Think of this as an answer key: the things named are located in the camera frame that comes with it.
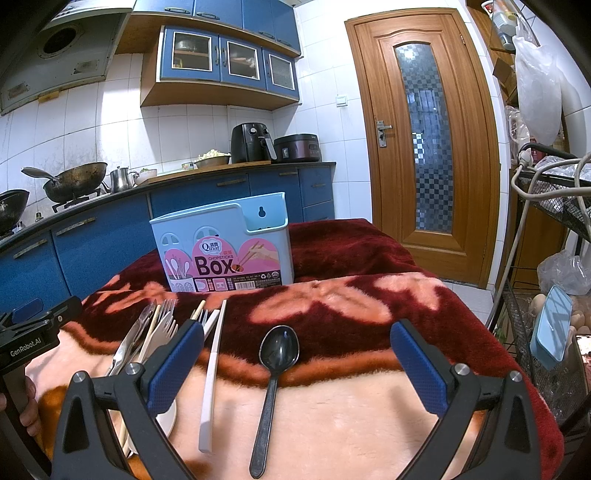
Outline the person's left hand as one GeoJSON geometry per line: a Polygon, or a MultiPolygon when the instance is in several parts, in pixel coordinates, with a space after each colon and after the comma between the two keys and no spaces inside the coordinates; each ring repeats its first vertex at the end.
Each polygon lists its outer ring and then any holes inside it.
{"type": "Polygon", "coordinates": [[[31,437],[36,437],[41,432],[41,421],[36,401],[36,387],[28,376],[25,377],[25,388],[28,402],[20,414],[20,422],[31,437]]]}

